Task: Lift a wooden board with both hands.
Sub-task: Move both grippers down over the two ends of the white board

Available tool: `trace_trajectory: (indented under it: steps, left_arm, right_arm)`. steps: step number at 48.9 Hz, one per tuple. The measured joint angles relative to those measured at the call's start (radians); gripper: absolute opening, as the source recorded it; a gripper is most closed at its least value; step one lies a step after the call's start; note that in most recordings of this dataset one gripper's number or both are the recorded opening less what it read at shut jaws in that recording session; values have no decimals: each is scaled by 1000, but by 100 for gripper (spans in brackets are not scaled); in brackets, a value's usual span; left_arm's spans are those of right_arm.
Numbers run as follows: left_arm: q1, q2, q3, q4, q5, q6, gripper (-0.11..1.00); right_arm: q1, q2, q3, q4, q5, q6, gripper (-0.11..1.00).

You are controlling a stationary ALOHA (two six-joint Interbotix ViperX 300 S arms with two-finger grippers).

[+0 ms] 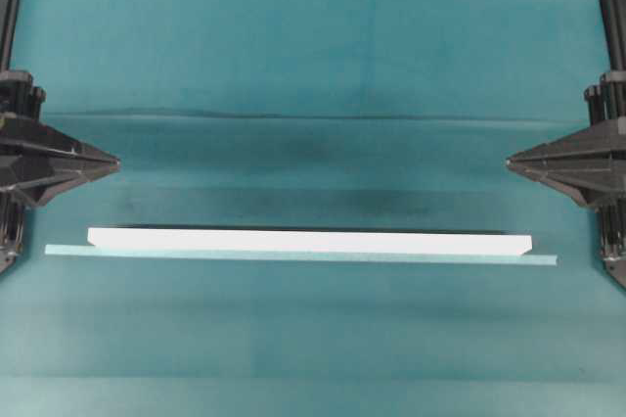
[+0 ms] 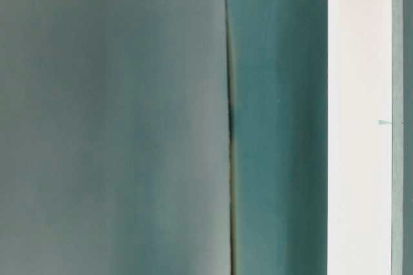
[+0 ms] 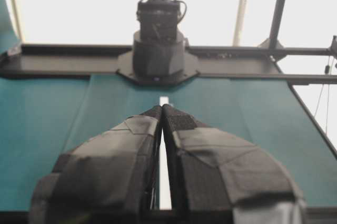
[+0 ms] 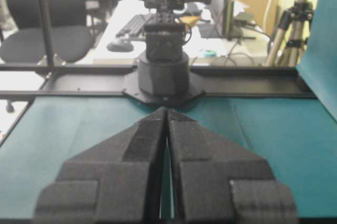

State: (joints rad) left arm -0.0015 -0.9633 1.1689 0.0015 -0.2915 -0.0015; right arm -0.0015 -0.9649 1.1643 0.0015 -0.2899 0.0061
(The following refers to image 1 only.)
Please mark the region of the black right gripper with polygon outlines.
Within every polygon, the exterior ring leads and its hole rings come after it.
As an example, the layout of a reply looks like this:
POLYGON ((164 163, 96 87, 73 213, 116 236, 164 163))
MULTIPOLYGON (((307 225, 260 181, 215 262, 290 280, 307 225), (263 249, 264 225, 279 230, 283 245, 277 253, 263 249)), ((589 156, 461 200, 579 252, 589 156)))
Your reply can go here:
POLYGON ((584 92, 592 126, 508 158, 507 169, 597 210, 601 252, 609 270, 625 259, 625 164, 547 161, 625 151, 625 71, 604 73, 584 92))

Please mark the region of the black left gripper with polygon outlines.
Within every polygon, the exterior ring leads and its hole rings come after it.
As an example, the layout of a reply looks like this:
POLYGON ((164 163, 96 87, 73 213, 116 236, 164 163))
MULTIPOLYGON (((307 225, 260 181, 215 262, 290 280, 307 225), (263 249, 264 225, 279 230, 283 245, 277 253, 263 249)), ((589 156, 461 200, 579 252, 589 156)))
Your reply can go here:
POLYGON ((45 99, 45 91, 33 84, 28 71, 1 72, 1 113, 18 115, 1 116, 1 144, 85 161, 1 161, 2 270, 8 270, 22 251, 25 207, 44 207, 120 167, 117 157, 36 120, 45 99))

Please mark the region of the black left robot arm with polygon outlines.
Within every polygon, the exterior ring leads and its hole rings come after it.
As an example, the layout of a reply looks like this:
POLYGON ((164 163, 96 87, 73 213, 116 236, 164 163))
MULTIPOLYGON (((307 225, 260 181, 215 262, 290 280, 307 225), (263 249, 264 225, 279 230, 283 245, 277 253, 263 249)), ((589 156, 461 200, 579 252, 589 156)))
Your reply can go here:
POLYGON ((26 212, 119 171, 119 159, 40 121, 43 88, 10 68, 20 0, 1 0, 1 270, 22 253, 26 212))

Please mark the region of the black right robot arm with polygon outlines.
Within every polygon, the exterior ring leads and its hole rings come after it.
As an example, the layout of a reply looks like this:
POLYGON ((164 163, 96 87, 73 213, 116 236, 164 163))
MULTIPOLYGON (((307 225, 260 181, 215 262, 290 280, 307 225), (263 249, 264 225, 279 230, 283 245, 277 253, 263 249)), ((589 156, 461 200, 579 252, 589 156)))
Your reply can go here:
POLYGON ((584 91, 588 127, 507 159, 507 169, 594 211, 604 269, 625 281, 625 0, 600 0, 611 69, 584 91))

